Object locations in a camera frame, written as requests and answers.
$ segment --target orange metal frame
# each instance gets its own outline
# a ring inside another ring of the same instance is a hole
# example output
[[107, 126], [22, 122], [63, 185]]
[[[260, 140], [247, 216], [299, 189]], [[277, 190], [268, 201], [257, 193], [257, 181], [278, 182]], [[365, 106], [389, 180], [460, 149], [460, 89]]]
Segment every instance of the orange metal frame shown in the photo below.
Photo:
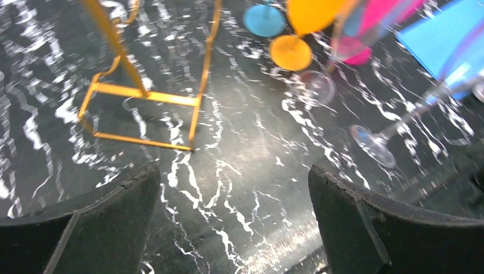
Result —
[[[205, 44], [206, 52], [205, 52], [205, 58], [203, 63], [203, 72], [202, 72], [201, 81], [200, 81], [200, 90], [196, 98], [166, 94], [166, 93], [157, 92], [157, 91], [147, 91], [144, 88], [141, 81], [141, 77], [139, 76], [136, 68], [130, 63], [130, 61], [127, 58], [127, 52], [120, 42], [118, 29], [116, 27], [117, 24], [119, 23], [124, 23], [129, 25], [135, 20], [136, 15], [138, 13], [139, 0], [136, 1], [136, 3], [133, 5], [130, 16], [128, 20], [125, 22], [121, 22], [119, 19], [116, 19], [113, 22], [111, 22], [103, 6], [101, 6], [101, 4], [99, 3], [99, 0], [82, 0], [82, 3], [85, 5], [86, 9], [90, 12], [93, 20], [97, 23], [101, 32], [106, 36], [108, 44], [112, 47], [112, 49], [117, 54], [117, 56], [112, 61], [111, 68], [108, 71], [97, 73], [96, 75], [94, 75], [94, 77], [92, 77], [91, 85], [87, 90], [86, 97], [82, 102], [82, 105], [80, 107], [79, 114], [78, 114], [79, 121], [84, 126], [84, 128], [97, 138], [144, 144], [148, 146], [173, 148], [177, 150], [186, 150], [186, 151], [193, 150], [195, 146], [194, 145], [195, 130], [197, 126], [201, 99], [203, 97], [203, 92], [205, 91], [205, 87], [207, 85], [208, 73], [210, 71], [210, 60], [211, 60], [212, 50], [213, 50], [213, 40], [219, 28], [222, 0], [215, 0], [212, 28], [210, 31], [210, 35], [207, 38], [207, 41]], [[120, 64], [124, 67], [126, 73], [134, 82], [136, 88], [99, 82], [99, 78], [112, 74]], [[188, 136], [189, 146], [178, 146], [178, 145], [169, 144], [169, 143], [144, 140], [140, 138], [133, 138], [133, 137], [127, 137], [122, 135], [116, 135], [116, 134], [109, 134], [109, 133], [99, 132], [97, 130], [94, 130], [92, 124], [90, 124], [87, 121], [87, 119], [84, 117], [84, 114], [86, 113], [86, 110], [88, 108], [89, 101], [91, 100], [93, 92], [101, 92], [105, 94], [111, 94], [111, 95], [117, 95], [117, 96], [129, 97], [129, 98], [139, 98], [144, 100], [151, 100], [156, 102], [172, 103], [172, 104], [179, 104], [183, 106], [193, 107], [192, 122], [190, 125], [190, 132]]]

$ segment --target orange disc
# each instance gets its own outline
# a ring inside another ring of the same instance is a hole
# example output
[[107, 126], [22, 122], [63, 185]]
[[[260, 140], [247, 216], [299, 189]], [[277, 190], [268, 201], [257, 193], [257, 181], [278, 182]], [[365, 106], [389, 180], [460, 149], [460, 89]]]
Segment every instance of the orange disc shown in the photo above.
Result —
[[279, 36], [269, 46], [269, 54], [274, 63], [289, 71], [303, 70], [313, 59], [309, 45], [301, 38], [290, 35]]

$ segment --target blue card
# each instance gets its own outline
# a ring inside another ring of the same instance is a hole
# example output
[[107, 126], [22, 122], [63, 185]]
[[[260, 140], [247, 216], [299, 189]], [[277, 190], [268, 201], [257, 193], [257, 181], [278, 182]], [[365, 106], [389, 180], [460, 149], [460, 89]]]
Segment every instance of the blue card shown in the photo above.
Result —
[[[483, 19], [484, 0], [457, 0], [444, 6], [442, 11], [436, 12], [434, 18], [421, 19], [402, 30], [397, 34], [397, 39], [427, 69], [430, 75], [439, 79], [444, 72], [444, 64], [459, 43]], [[479, 39], [482, 41], [479, 41], [478, 44], [484, 45], [484, 35], [481, 35]], [[461, 63], [470, 62], [472, 67], [482, 68], [482, 64], [473, 64], [473, 62], [484, 60], [476, 58], [473, 54], [472, 51], [463, 54], [458, 57], [459, 61]], [[471, 73], [475, 75], [477, 71], [469, 71], [468, 74]]]

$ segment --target blue paper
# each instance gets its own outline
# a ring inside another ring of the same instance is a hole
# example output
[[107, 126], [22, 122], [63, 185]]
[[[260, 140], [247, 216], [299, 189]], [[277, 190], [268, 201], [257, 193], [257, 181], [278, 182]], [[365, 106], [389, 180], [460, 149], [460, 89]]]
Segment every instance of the blue paper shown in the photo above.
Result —
[[[454, 50], [476, 26], [484, 20], [484, 6], [479, 0], [459, 0], [446, 5], [434, 18], [422, 19], [397, 34], [397, 39], [410, 51], [420, 64], [436, 79], [449, 76], [458, 66], [467, 64], [470, 69], [461, 79], [446, 83], [452, 87], [472, 78], [484, 67], [484, 35], [458, 55]], [[454, 65], [444, 68], [451, 57]]]

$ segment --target glass base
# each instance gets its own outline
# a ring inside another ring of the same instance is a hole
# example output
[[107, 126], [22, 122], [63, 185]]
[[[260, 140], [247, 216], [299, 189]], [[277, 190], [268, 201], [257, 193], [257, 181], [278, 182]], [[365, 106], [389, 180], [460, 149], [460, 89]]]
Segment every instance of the glass base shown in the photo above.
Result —
[[386, 147], [386, 141], [379, 134], [373, 134], [368, 129], [352, 125], [349, 129], [351, 136], [358, 145], [375, 161], [382, 166], [393, 168], [396, 165], [395, 157]]
[[299, 101], [312, 107], [324, 106], [334, 97], [333, 81], [325, 74], [314, 70], [301, 73], [299, 80], [292, 85], [292, 90]]
[[255, 5], [245, 11], [243, 22], [247, 30], [260, 37], [275, 37], [286, 27], [282, 12], [269, 5]]

